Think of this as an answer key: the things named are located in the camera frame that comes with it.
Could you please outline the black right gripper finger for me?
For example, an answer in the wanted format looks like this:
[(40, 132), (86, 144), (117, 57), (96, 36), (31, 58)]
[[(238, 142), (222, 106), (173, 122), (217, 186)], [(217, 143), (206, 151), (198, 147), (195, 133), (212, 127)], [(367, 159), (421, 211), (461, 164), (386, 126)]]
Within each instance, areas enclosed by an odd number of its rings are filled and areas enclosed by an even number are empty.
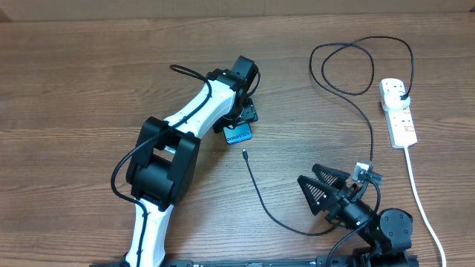
[(313, 215), (326, 211), (335, 202), (336, 189), (316, 179), (300, 175), (298, 184)]
[(316, 174), (320, 182), (328, 184), (334, 188), (341, 188), (343, 185), (346, 185), (346, 181), (350, 177), (347, 172), (329, 168), (320, 164), (314, 164), (312, 171)]

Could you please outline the Samsung Galaxy smartphone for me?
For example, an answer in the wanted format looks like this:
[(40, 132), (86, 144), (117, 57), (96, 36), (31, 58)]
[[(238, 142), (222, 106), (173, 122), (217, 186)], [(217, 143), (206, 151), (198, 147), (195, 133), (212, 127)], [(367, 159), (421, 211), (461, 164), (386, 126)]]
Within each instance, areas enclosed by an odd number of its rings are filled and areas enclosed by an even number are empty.
[(223, 129), (223, 133), (226, 138), (226, 143), (229, 145), (243, 142), (252, 138), (252, 130), (249, 126), (249, 123), (236, 126), (233, 129), (225, 127)]

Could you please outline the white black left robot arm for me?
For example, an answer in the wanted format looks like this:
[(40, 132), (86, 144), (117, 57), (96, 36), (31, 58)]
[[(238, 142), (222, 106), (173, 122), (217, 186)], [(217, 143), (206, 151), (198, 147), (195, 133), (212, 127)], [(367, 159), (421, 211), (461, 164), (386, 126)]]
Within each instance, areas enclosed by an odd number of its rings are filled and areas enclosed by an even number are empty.
[(172, 210), (188, 192), (197, 164), (201, 139), (208, 131), (222, 133), (229, 145), (250, 140), (250, 123), (258, 120), (251, 99), (261, 74), (254, 61), (239, 56), (232, 68), (202, 75), (180, 65), (173, 71), (199, 79), (199, 93), (165, 119), (144, 121), (135, 148), (118, 164), (129, 164), (126, 199), (136, 208), (129, 251), (118, 266), (161, 266)]

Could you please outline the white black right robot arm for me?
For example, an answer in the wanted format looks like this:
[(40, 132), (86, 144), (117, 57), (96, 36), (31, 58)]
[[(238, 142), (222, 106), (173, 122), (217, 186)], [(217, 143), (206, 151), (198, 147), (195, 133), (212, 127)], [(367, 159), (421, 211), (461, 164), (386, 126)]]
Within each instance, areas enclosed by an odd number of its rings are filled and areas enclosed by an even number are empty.
[[(326, 211), (328, 222), (338, 220), (350, 233), (332, 248), (327, 256), (316, 258), (319, 266), (417, 266), (416, 256), (409, 256), (413, 217), (399, 208), (379, 210), (382, 175), (373, 171), (370, 162), (358, 162), (349, 174), (315, 164), (316, 177), (299, 176), (311, 212)], [(351, 255), (335, 256), (335, 251), (354, 235), (366, 243)]]

